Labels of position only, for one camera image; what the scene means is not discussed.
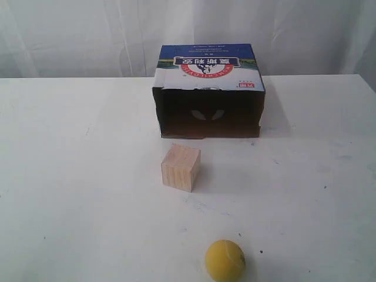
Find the yellow tennis ball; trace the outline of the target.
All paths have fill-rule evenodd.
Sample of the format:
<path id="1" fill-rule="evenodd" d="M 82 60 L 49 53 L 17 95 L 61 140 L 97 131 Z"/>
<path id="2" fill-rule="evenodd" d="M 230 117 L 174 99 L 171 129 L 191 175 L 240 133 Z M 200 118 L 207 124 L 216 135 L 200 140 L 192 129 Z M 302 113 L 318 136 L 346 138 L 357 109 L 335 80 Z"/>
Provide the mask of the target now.
<path id="1" fill-rule="evenodd" d="M 246 269 L 246 259 L 236 243 L 218 240 L 207 249 L 205 265 L 214 281 L 238 281 Z"/>

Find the light wooden cube block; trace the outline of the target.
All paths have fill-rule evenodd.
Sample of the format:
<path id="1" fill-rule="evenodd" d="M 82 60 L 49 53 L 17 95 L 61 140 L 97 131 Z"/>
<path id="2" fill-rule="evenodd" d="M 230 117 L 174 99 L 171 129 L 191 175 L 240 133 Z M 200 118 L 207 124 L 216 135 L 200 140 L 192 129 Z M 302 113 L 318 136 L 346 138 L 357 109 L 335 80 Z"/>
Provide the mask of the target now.
<path id="1" fill-rule="evenodd" d="M 161 163 L 163 184 L 191 193 L 200 164 L 200 149 L 173 143 Z"/>

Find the blue white cardboard box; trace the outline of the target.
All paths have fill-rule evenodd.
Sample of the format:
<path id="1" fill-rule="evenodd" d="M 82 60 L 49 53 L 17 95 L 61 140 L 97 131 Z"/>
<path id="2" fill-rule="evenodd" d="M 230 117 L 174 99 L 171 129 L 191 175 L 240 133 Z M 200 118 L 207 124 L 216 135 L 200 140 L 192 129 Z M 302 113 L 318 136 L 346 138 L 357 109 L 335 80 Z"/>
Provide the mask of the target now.
<path id="1" fill-rule="evenodd" d="M 257 138 L 266 90 L 249 43 L 164 45 L 152 87 L 163 138 Z"/>

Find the white backdrop curtain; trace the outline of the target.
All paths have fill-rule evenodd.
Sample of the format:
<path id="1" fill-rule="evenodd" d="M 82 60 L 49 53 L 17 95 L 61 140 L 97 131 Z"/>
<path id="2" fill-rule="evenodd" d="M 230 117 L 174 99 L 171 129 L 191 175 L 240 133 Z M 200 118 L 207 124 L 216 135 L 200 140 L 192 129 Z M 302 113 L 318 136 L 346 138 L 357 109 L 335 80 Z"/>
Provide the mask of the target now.
<path id="1" fill-rule="evenodd" d="M 264 75 L 375 78 L 374 1 L 2 1 L 1 76 L 153 76 L 162 45 L 250 43 Z"/>

